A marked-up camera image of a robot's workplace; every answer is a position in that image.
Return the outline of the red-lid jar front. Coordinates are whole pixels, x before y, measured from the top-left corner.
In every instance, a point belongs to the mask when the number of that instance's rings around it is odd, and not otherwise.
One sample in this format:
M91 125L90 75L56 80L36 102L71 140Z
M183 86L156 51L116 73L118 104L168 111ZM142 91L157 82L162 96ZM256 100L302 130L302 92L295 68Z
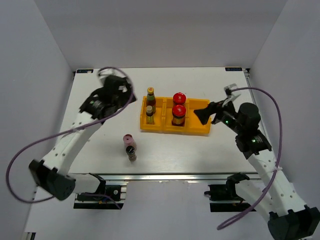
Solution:
M182 105L175 105L172 108L172 125L173 126L184 126L185 124L185 118L187 110Z

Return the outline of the red-lid jar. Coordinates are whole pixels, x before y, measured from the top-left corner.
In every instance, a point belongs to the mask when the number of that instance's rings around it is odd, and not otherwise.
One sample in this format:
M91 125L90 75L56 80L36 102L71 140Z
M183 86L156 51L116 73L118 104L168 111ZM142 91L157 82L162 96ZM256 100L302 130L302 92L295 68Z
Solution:
M182 105L175 105L172 108L172 125L173 126L184 126L185 124L185 118L187 110Z
M174 106L177 106L177 105L185 106L186 100L187 100L187 97L182 92L177 92L172 97Z

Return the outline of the tall yellow-cap sauce bottle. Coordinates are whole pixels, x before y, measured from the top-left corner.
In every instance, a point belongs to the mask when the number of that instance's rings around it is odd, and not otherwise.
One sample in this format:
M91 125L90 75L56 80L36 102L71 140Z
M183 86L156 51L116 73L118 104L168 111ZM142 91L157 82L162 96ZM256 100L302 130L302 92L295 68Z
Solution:
M154 93L154 88L149 87L147 89L147 95L146 95L146 105L152 107L152 112L156 112L156 98Z

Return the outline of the small beige-cap sauce bottle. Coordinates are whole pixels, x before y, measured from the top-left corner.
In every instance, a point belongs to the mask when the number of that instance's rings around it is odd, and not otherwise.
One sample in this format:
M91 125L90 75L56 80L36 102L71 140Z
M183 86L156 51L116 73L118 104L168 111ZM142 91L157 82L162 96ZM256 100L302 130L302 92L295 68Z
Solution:
M151 105L146 107L146 123L148 125L153 125L155 123L153 107Z

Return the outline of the pink-cap spice bottle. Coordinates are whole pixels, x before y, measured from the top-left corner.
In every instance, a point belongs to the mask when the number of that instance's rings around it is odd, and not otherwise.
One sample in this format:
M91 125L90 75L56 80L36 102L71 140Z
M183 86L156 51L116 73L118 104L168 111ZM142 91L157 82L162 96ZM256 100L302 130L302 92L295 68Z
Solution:
M124 144L124 149L126 150L127 147L132 146L134 149L137 149L137 144L131 134L126 134L123 136L123 144Z

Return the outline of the black-cap spice bottle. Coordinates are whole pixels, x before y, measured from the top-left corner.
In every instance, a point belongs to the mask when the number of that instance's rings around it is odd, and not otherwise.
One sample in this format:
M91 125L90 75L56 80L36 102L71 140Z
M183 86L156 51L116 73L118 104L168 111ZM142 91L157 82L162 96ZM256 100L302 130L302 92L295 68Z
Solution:
M127 146L125 151L130 161L135 161L137 159L136 149L134 146L132 145Z

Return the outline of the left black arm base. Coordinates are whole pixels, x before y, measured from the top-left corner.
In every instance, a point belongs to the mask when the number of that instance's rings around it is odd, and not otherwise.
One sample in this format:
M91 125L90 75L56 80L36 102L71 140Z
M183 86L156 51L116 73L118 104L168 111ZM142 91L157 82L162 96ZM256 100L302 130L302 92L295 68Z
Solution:
M92 174L99 180L95 192L77 193L73 208L79 210L121 210L126 199L126 187L121 184L107 183L99 175Z

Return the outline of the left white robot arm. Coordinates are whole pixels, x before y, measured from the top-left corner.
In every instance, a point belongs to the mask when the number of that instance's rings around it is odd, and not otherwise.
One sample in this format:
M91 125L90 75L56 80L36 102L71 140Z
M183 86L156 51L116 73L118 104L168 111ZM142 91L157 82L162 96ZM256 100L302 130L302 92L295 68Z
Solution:
M32 160L28 168L35 183L56 199L71 194L90 194L99 200L105 196L106 181L97 174L71 174L72 163L90 137L119 109L136 101L128 77L107 75L103 86L94 90L79 107L70 133L63 134L41 160Z

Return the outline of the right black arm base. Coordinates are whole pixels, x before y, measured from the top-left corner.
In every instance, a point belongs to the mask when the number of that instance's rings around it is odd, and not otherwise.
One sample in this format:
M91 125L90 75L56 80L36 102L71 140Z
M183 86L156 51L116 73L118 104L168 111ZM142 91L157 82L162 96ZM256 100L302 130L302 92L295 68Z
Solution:
M244 173L235 173L228 176L224 184L210 184L204 195L209 198L211 213L240 213L251 205L236 193L236 184L250 180Z

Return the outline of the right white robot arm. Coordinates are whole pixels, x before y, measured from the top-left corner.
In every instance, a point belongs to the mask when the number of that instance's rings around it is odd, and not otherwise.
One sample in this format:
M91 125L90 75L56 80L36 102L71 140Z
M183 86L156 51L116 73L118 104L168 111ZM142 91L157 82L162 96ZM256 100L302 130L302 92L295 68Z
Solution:
M259 130L258 107L245 102L235 110L232 102L220 101L211 102L194 113L203 125L214 115L212 124L223 123L234 131L236 146L265 184L264 190L260 190L248 176L237 173L227 178L226 195L249 203L267 222L275 240L312 236L320 222L320 211L317 207L308 207L277 163L269 141Z

